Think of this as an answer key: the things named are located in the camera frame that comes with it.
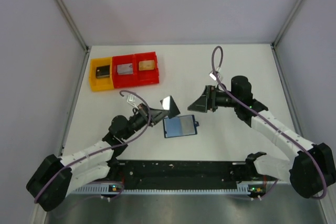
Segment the black credit card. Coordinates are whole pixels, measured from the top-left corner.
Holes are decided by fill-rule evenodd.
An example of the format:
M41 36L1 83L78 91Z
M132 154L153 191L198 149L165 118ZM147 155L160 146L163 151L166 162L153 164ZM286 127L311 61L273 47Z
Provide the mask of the black credit card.
M173 99L173 97L171 95L162 99L160 101L160 103L161 103L163 109L168 111L167 117L169 119L180 115L181 112L180 112L177 104L175 103L175 100Z

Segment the blue leather card holder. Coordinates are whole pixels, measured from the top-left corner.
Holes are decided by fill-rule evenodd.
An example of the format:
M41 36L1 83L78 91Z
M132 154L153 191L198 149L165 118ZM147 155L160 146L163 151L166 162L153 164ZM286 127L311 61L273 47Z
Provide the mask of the blue leather card holder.
M194 115L176 116L163 120L163 133L165 138L197 135L199 122Z

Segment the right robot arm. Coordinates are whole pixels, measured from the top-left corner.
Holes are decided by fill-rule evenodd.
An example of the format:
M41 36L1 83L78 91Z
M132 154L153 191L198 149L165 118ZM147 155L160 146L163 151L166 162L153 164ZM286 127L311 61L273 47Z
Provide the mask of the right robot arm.
M286 159L259 152L246 161L253 172L290 183L303 198L325 194L335 184L335 163L331 148L315 144L282 124L268 108L253 97L251 83L245 76L231 79L231 90L207 85L189 111L215 112L219 107L233 108L237 117L251 129L261 133L280 149Z

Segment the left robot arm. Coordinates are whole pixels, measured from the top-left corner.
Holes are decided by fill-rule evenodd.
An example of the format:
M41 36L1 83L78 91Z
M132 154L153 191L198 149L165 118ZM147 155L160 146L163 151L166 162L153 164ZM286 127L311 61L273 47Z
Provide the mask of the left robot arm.
M45 157L28 181L26 189L44 211L52 211L74 190L105 178L111 169L109 162L148 127L177 115L179 111L172 108L153 109L141 103L133 108L133 115L129 118L115 116L107 134L97 143L66 156L51 154Z

